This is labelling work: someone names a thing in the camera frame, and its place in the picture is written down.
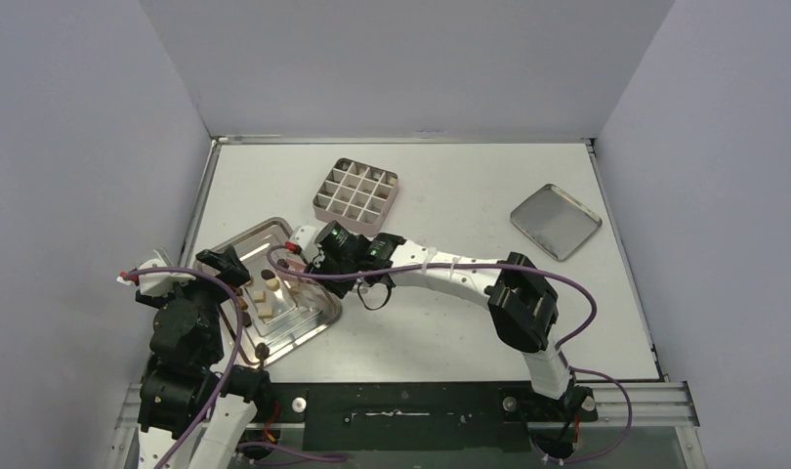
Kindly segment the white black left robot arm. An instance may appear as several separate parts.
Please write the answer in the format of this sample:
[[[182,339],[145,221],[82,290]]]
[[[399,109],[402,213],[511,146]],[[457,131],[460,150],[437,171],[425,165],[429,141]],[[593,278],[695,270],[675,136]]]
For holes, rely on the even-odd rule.
[[[238,302],[249,271],[232,245],[195,259],[213,271],[154,254],[118,278],[156,311],[140,390],[141,468],[225,468],[247,425],[276,411],[269,374],[224,352],[221,306]]]

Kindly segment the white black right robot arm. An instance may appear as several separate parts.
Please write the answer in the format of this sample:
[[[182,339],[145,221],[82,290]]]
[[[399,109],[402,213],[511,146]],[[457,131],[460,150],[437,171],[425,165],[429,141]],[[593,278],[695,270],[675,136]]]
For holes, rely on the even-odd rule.
[[[382,285],[388,291],[417,287],[486,309],[500,341],[523,355],[536,409],[557,418],[571,408],[570,372],[551,331],[559,316],[559,295],[533,272],[526,256],[467,258],[395,234],[367,238],[337,222],[320,229],[300,226],[290,240],[301,247],[307,273],[340,298],[361,285]]]

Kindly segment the pink-tipped metal tweezers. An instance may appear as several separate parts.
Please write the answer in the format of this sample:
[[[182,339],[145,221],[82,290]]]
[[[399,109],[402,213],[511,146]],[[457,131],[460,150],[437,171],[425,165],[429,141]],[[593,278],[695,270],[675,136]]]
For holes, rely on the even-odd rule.
[[[298,259],[287,258],[285,259],[286,268],[293,272],[304,272],[307,268],[306,263],[302,263]]]

